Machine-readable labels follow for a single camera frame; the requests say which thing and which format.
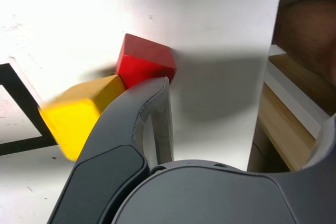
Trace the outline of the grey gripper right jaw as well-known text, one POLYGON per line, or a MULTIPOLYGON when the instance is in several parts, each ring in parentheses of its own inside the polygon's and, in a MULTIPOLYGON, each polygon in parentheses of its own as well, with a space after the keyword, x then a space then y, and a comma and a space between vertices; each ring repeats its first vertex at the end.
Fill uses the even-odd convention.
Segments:
POLYGON ((335 117, 299 171, 166 169, 126 198, 113 223, 335 223, 335 117))

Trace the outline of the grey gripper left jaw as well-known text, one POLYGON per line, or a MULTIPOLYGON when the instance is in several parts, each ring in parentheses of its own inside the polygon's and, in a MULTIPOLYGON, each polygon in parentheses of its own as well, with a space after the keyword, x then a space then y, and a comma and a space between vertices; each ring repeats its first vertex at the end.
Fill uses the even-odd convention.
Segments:
POLYGON ((49 223, 106 223, 150 175, 143 151, 147 119, 154 123, 157 162, 173 159, 168 78, 143 81, 113 100, 94 125, 49 223))

